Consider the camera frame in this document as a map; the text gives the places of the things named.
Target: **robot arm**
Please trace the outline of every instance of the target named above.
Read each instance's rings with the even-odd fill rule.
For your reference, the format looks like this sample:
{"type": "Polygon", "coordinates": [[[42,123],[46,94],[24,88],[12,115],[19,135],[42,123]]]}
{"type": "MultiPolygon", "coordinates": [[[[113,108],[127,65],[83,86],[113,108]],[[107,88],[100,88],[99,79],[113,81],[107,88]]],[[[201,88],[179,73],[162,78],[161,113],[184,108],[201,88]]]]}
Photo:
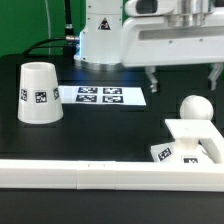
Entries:
{"type": "MultiPolygon", "coordinates": [[[[132,17],[121,36],[124,66],[213,63],[219,65],[209,76],[215,89],[224,62],[224,7],[213,8],[209,0],[130,0],[125,9],[132,17]]],[[[150,80],[155,92],[156,78],[150,80]]]]}

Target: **white paper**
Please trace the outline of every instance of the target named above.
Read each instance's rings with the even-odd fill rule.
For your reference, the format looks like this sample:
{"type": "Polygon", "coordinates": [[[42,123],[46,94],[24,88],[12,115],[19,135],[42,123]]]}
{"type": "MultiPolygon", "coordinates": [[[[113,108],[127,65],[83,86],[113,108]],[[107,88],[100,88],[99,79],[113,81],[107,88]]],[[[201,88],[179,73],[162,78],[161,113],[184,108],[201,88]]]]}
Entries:
{"type": "Polygon", "coordinates": [[[146,105],[139,87],[59,86],[59,93],[64,104],[146,105]]]}

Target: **upside-down cup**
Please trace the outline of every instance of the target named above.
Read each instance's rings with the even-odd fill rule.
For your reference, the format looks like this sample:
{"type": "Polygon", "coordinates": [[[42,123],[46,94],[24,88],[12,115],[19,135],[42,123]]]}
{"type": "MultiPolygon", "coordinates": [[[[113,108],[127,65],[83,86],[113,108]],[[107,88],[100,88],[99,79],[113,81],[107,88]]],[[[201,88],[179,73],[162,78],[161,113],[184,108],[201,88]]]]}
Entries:
{"type": "Polygon", "coordinates": [[[21,67],[19,120],[30,124],[46,124],[63,117],[55,66],[31,62],[21,67]]]}

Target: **white plastic part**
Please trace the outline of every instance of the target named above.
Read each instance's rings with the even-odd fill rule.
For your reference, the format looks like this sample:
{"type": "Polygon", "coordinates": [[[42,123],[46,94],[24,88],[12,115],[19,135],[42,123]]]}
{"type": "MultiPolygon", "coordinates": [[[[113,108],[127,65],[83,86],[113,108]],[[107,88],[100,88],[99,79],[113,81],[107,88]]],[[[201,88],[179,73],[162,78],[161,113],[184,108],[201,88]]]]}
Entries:
{"type": "MultiPolygon", "coordinates": [[[[139,14],[136,10],[136,5],[138,1],[142,0],[129,0],[125,4],[125,11],[129,16],[132,17],[140,17],[140,16],[161,16],[161,15],[171,15],[171,14],[176,14],[178,15],[180,12],[180,4],[184,0],[158,0],[157,1],[157,11],[155,13],[145,13],[145,14],[139,14]]],[[[208,13],[209,9],[209,0],[197,0],[197,1],[192,1],[191,3],[193,4],[193,11],[198,9],[198,4],[202,2],[202,13],[208,13]]]]}
{"type": "Polygon", "coordinates": [[[23,64],[18,118],[25,123],[45,124],[62,116],[55,66],[45,62],[23,64]]]}
{"type": "Polygon", "coordinates": [[[205,24],[170,28],[164,16],[129,18],[121,37],[126,67],[223,63],[224,8],[208,14],[205,24]]]}
{"type": "Polygon", "coordinates": [[[86,11],[86,26],[74,59],[93,64],[120,63],[122,0],[87,0],[86,11]]]}
{"type": "Polygon", "coordinates": [[[77,189],[113,189],[116,186],[115,161],[79,161],[77,189]]]}
{"type": "Polygon", "coordinates": [[[213,113],[212,104],[201,96],[188,96],[180,107],[180,117],[182,119],[211,120],[213,113]]]}
{"type": "Polygon", "coordinates": [[[215,143],[214,140],[219,139],[219,143],[224,144],[224,139],[210,120],[167,119],[165,122],[175,142],[152,146],[151,154],[155,162],[210,164],[222,161],[221,158],[217,160],[224,152],[220,144],[212,145],[210,142],[210,149],[207,149],[208,144],[202,141],[212,140],[215,143]]]}
{"type": "Polygon", "coordinates": [[[224,165],[0,160],[0,187],[224,192],[224,165]]]}
{"type": "Polygon", "coordinates": [[[159,16],[171,13],[176,6],[176,0],[159,0],[156,13],[139,14],[136,10],[138,0],[130,0],[125,4],[125,12],[129,16],[159,16]]]}
{"type": "Polygon", "coordinates": [[[76,188],[77,161],[0,160],[1,188],[76,188]]]}

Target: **black table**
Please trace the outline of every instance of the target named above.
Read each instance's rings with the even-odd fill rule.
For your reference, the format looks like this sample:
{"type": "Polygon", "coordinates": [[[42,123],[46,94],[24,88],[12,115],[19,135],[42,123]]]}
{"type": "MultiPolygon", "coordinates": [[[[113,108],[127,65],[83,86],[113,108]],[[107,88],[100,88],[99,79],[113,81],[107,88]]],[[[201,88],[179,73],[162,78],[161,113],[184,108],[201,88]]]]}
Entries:
{"type": "MultiPolygon", "coordinates": [[[[157,70],[161,92],[151,93],[142,69],[93,72],[61,56],[0,59],[0,158],[152,161],[150,146],[172,140],[164,123],[179,118],[189,95],[208,98],[223,134],[224,83],[210,91],[208,65],[157,70]],[[47,125],[17,119],[21,64],[55,64],[59,85],[141,87],[146,106],[64,104],[47,125]]],[[[0,223],[223,223],[224,194],[210,192],[0,189],[0,223]]]]}

